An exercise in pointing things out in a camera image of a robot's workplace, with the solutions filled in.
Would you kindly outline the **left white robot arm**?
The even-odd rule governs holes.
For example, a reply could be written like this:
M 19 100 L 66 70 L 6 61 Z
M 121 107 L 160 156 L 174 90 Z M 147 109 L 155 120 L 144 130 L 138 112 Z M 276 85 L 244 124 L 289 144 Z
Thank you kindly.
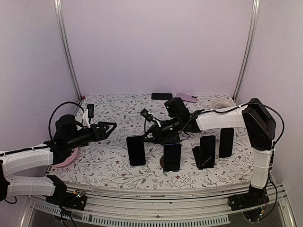
M 21 172 L 42 166 L 64 167 L 76 157 L 78 148 L 91 142 L 106 140 L 117 127 L 114 122 L 84 123 L 66 114 L 55 123 L 56 133 L 52 139 L 31 148 L 1 152 L 0 199 L 41 195 L 46 201 L 59 206 L 80 197 L 67 192 L 66 184 L 55 175 L 44 177 L 21 176 Z

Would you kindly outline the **black stand wooden base front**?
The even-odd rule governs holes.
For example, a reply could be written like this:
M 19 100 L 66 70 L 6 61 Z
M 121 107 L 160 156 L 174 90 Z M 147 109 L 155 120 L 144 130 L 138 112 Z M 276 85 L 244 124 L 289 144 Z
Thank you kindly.
M 160 166 L 161 166 L 161 168 L 162 168 L 162 170 L 163 170 L 164 173 L 168 173 L 168 172 L 179 172 L 179 171 L 180 171 L 180 169 L 178 169 L 178 170 L 164 170 L 164 156 L 162 156 L 162 157 L 160 158 Z

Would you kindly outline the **black folding phone stand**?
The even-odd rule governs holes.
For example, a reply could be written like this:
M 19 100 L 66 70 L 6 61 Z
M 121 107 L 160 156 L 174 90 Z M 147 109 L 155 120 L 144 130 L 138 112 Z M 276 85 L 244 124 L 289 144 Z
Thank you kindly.
M 195 146 L 192 151 L 196 166 L 199 170 L 214 167 L 215 149 L 207 148 L 206 150 L 202 150 L 199 146 Z

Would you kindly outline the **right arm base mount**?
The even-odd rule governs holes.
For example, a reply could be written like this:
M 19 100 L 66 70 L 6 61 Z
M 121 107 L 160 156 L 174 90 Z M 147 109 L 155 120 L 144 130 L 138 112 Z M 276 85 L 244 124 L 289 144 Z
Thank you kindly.
M 269 196 L 266 187 L 258 189 L 252 185 L 249 186 L 248 192 L 232 195 L 227 200 L 227 204 L 232 211 L 252 208 L 267 203 L 269 203 Z

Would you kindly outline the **black phone front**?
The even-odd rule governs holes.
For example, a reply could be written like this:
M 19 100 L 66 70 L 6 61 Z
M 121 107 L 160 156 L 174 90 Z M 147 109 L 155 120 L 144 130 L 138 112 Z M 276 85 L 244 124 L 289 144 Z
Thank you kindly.
M 213 168 L 215 164 L 215 136 L 203 136 L 200 138 L 199 168 Z

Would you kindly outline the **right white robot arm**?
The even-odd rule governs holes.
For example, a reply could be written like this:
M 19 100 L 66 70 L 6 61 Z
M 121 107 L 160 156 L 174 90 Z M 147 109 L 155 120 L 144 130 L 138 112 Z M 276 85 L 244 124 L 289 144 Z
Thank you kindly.
M 169 115 L 168 120 L 160 120 L 149 110 L 142 109 L 140 115 L 152 126 L 144 131 L 141 140 L 154 144 L 169 144 L 178 141 L 183 132 L 202 133 L 220 130 L 219 151 L 231 152 L 233 129 L 246 132 L 247 140 L 253 154 L 253 172 L 250 186 L 253 188 L 245 195 L 248 206 L 255 206 L 263 199 L 264 189 L 269 181 L 273 165 L 273 155 L 276 144 L 283 133 L 276 136 L 276 121 L 271 113 L 279 118 L 281 115 L 272 107 L 263 104 L 259 99 L 252 98 L 246 103 L 221 109 L 189 110 L 176 97 L 164 104 Z

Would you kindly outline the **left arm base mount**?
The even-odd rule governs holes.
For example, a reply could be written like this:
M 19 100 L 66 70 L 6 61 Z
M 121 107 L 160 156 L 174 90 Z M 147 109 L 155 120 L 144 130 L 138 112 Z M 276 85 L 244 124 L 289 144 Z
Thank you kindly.
M 59 207 L 70 208 L 74 210 L 84 211 L 87 202 L 86 192 L 76 189 L 73 192 L 67 191 L 67 186 L 55 175 L 47 175 L 55 186 L 54 193 L 46 196 L 45 201 Z

